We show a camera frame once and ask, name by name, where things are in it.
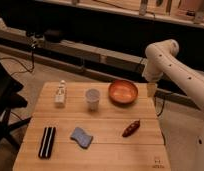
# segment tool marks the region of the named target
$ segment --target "floor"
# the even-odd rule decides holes
[[[0,53],[0,58],[2,57],[9,57],[9,55]],[[31,66],[30,61],[19,60],[26,66]],[[23,70],[13,60],[2,60],[1,62],[9,73]],[[23,119],[31,116],[44,82],[60,81],[62,79],[66,82],[97,82],[95,79],[37,63],[35,63],[35,69],[32,74],[15,74],[14,78],[24,85],[24,89],[20,94],[29,102],[27,108],[14,110]],[[156,99],[157,113],[161,111],[162,103],[162,99]],[[11,122],[17,120],[18,118],[12,115]],[[163,113],[159,117],[159,122],[166,139],[166,149],[172,171],[191,170],[197,147],[197,136],[200,133],[203,120],[204,114],[201,111],[166,101]],[[18,141],[22,141],[25,130],[26,127],[14,132],[14,136]],[[0,143],[0,171],[12,170],[16,155],[17,151],[8,142],[3,140]]]

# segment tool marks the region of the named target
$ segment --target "chair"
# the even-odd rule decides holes
[[[5,138],[16,149],[19,149],[20,145],[10,133],[30,121],[30,118],[27,118],[13,124],[8,123],[11,109],[27,106],[27,101],[17,94],[22,88],[23,85],[12,78],[0,63],[0,141]]]

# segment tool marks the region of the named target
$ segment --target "white cup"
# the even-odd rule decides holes
[[[100,92],[97,89],[89,89],[85,93],[86,101],[90,110],[97,110],[100,100]]]

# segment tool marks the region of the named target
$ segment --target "orange bowl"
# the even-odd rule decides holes
[[[127,80],[116,80],[109,86],[109,97],[120,104],[132,103],[138,96],[138,88]]]

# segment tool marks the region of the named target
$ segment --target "wooden table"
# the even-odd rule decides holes
[[[114,105],[108,98],[109,83],[67,83],[64,108],[56,108],[54,96],[58,83],[46,83],[14,164],[14,171],[169,171],[170,166],[159,128],[150,84],[136,84],[138,99],[129,106]],[[90,112],[85,91],[101,93],[99,109]],[[133,121],[140,119],[137,132],[121,135]],[[38,158],[44,127],[57,129],[50,159]],[[88,149],[70,140],[75,127],[83,128],[94,139]]]

